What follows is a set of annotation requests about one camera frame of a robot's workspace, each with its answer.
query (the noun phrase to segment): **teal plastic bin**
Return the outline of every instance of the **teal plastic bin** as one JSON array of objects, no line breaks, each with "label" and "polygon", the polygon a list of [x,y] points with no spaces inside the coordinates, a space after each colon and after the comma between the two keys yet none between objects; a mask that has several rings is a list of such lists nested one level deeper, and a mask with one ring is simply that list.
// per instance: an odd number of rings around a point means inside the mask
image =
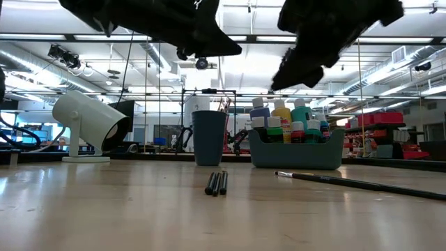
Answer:
[{"label": "teal plastic bin", "polygon": [[251,162],[262,168],[336,170],[341,166],[344,135],[345,130],[336,129],[324,144],[267,144],[250,130]]}]

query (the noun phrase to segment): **marker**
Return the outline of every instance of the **marker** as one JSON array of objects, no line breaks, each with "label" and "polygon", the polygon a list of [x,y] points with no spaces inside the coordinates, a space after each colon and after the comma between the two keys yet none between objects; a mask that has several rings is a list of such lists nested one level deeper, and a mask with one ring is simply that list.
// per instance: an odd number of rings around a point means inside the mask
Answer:
[{"label": "marker", "polygon": [[212,196],[217,197],[218,196],[218,190],[220,188],[220,179],[221,179],[221,175],[220,173],[217,174],[217,178],[216,178],[216,182],[214,184],[214,189],[213,189],[213,193]]},{"label": "marker", "polygon": [[222,187],[220,188],[220,194],[225,195],[228,188],[228,172],[223,171],[222,175]]},{"label": "marker", "polygon": [[350,188],[359,188],[371,191],[379,192],[391,192],[399,195],[408,195],[414,197],[421,197],[425,199],[436,199],[441,201],[446,201],[446,195],[438,194],[435,192],[427,192],[422,190],[415,190],[409,188],[401,188],[393,185],[383,185],[378,183],[356,181],[348,178],[337,178],[331,176],[319,176],[319,175],[308,175],[308,174],[294,174],[286,172],[275,172],[275,175],[289,178],[296,178],[305,181],[316,181],[320,183],[327,183],[333,185],[343,185]]},{"label": "marker", "polygon": [[214,190],[214,185],[215,185],[215,172],[213,172],[212,174],[210,174],[209,176],[209,180],[208,180],[208,185],[206,186],[206,189],[204,190],[204,192],[207,195],[212,195],[213,190]]}]

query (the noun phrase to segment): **yellow paint bottle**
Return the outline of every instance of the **yellow paint bottle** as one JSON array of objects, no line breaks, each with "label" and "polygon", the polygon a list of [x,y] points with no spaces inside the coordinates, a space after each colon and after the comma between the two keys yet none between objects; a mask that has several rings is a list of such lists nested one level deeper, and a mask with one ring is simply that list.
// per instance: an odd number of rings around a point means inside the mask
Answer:
[{"label": "yellow paint bottle", "polygon": [[284,143],[291,143],[291,110],[285,107],[285,101],[276,100],[274,102],[274,111],[272,116],[278,116],[281,119],[282,130],[284,131]]}]

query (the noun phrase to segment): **bottle cap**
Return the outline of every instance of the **bottle cap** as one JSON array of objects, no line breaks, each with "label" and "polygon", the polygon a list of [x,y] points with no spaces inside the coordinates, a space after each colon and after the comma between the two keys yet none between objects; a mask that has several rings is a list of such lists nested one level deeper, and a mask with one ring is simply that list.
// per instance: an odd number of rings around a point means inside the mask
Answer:
[{"label": "bottle cap", "polygon": [[252,128],[264,128],[265,127],[265,117],[254,117],[252,118],[251,127]]},{"label": "bottle cap", "polygon": [[302,121],[292,122],[291,127],[293,129],[293,132],[303,131],[304,130],[304,123]]},{"label": "bottle cap", "polygon": [[319,121],[327,121],[327,118],[325,117],[324,114],[317,114],[314,116],[315,119],[319,120]]},{"label": "bottle cap", "polygon": [[308,128],[308,130],[310,130],[310,129],[320,130],[321,129],[321,122],[319,120],[316,120],[316,119],[310,119],[310,120],[307,121],[307,128]]},{"label": "bottle cap", "polygon": [[304,107],[304,106],[305,106],[305,100],[303,98],[297,98],[296,100],[294,100],[295,108]]},{"label": "bottle cap", "polygon": [[274,109],[285,107],[285,100],[274,101]]},{"label": "bottle cap", "polygon": [[280,123],[280,117],[269,117],[268,118],[268,127],[269,128],[277,128],[282,124]]},{"label": "bottle cap", "polygon": [[255,98],[252,100],[252,106],[254,108],[263,107],[263,98]]}]

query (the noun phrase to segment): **white lamp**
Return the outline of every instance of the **white lamp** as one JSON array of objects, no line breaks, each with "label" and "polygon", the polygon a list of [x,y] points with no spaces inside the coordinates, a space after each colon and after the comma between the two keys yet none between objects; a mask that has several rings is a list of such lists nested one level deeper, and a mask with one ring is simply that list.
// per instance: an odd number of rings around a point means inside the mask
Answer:
[{"label": "white lamp", "polygon": [[[127,135],[130,118],[80,91],[68,91],[53,107],[53,117],[70,128],[70,157],[64,162],[109,162],[103,151],[118,146]],[[95,147],[95,155],[79,155],[79,138]]]}]

